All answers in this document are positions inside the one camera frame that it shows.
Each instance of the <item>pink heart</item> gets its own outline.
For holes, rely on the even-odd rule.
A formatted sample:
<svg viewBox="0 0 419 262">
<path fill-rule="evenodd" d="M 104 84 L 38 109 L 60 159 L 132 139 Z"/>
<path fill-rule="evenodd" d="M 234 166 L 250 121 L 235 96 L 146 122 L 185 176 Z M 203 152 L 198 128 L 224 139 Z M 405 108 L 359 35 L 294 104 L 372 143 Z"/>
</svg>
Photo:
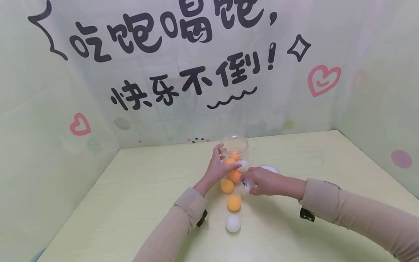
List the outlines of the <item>pink heart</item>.
<svg viewBox="0 0 419 262">
<path fill-rule="evenodd" d="M 76 130 L 76 127 L 80 126 L 80 119 L 83 121 L 84 125 L 86 126 L 86 129 L 84 130 Z M 87 135 L 92 130 L 90 128 L 89 122 L 87 121 L 86 117 L 82 113 L 76 113 L 74 115 L 74 122 L 70 125 L 70 131 L 74 135 Z"/>
<path fill-rule="evenodd" d="M 314 73 L 316 73 L 319 70 L 323 71 L 323 79 L 326 79 L 332 73 L 336 73 L 337 76 L 336 76 L 335 81 L 333 81 L 333 83 L 331 83 L 330 85 L 329 85 L 329 81 L 326 81 L 325 83 L 321 83 L 320 81 L 317 81 L 316 82 L 316 85 L 318 87 L 325 87 L 324 89 L 322 89 L 319 92 L 317 92 L 315 90 L 315 88 L 314 88 L 313 76 L 314 76 Z M 325 66 L 325 65 L 318 65 L 315 68 L 313 68 L 310 71 L 310 73 L 308 74 L 308 87 L 310 88 L 311 94 L 314 97 L 316 97 L 316 96 L 322 95 L 322 94 L 326 93 L 327 91 L 331 90 L 339 82 L 339 78 L 340 78 L 341 73 L 342 73 L 342 69 L 340 67 L 334 67 L 334 68 L 328 70 L 327 69 L 327 66 Z"/>
</svg>

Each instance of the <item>wall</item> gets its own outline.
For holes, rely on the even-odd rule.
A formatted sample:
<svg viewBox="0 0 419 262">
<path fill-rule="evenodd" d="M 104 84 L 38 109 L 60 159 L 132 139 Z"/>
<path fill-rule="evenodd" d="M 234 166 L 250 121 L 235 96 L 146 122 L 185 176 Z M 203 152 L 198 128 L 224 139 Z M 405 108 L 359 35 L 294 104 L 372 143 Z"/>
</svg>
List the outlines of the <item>wall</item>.
<svg viewBox="0 0 419 262">
<path fill-rule="evenodd" d="M 356 51 L 351 44 L 371 1 L 241 6 L 231 0 L 231 6 L 220 9 L 218 1 L 188 2 L 194 5 L 185 8 L 172 0 L 52 3 L 47 19 L 59 28 L 51 33 L 60 40 L 56 48 L 68 57 L 65 63 L 80 70 L 123 148 L 220 140 L 230 133 L 254 137 L 331 128 L 340 79 Z M 223 23 L 224 14 L 234 23 Z M 194 68 L 200 88 L 192 84 L 186 90 L 187 70 Z M 236 68 L 247 79 L 237 78 Z"/>
<path fill-rule="evenodd" d="M 5 262 L 27 262 L 41 252 L 119 149 L 85 83 L 51 55 L 48 39 L 28 21 L 44 9 L 44 1 L 0 1 L 0 261 Z M 55 31 L 51 22 L 44 25 Z M 78 112 L 90 132 L 81 124 L 74 135 L 70 125 Z"/>
<path fill-rule="evenodd" d="M 419 197 L 419 2 L 386 5 L 386 21 L 346 86 L 337 128 Z"/>
</svg>

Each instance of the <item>pink circle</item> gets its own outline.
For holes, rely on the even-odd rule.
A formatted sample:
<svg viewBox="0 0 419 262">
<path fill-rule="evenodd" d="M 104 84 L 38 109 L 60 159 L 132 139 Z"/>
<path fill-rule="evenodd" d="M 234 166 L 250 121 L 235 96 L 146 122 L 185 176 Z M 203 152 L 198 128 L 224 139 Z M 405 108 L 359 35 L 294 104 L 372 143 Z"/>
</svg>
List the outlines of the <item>pink circle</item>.
<svg viewBox="0 0 419 262">
<path fill-rule="evenodd" d="M 401 168 L 409 168 L 412 166 L 412 157 L 403 150 L 394 150 L 391 153 L 391 160 L 393 163 Z"/>
</svg>

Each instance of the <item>light green table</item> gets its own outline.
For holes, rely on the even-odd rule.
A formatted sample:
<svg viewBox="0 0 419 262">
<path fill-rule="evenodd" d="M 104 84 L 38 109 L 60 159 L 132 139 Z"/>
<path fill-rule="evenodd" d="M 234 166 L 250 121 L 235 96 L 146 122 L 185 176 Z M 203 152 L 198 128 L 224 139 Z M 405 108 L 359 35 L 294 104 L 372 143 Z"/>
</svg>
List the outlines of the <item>light green table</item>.
<svg viewBox="0 0 419 262">
<path fill-rule="evenodd" d="M 39 262 L 129 262 L 181 193 L 203 175 L 215 142 L 121 150 Z M 419 201 L 338 131 L 249 139 L 250 164 L 315 177 L 419 215 Z M 368 239 L 320 219 L 299 218 L 285 197 L 243 200 L 242 228 L 227 233 L 227 195 L 207 196 L 209 220 L 178 261 L 395 261 Z"/>
</svg>

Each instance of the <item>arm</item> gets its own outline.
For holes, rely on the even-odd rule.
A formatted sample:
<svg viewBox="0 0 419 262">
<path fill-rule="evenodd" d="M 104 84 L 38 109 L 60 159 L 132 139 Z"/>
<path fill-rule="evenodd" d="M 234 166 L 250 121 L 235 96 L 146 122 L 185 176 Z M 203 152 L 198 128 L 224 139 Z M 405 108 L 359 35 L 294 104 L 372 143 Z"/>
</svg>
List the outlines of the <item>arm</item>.
<svg viewBox="0 0 419 262">
<path fill-rule="evenodd" d="M 241 179 L 258 185 L 254 195 L 295 198 L 313 215 L 374 241 L 402 262 L 419 262 L 419 217 L 317 179 L 301 180 L 250 168 Z"/>
<path fill-rule="evenodd" d="M 205 195 L 226 173 L 239 168 L 239 163 L 225 165 L 220 158 L 221 145 L 214 148 L 204 177 L 188 188 L 175 202 L 141 246 L 133 262 L 172 262 L 186 236 L 195 228 L 207 205 Z"/>
<path fill-rule="evenodd" d="M 412 214 L 317 179 L 307 179 L 300 204 L 367 237 L 400 261 L 419 261 L 419 218 Z"/>
</svg>

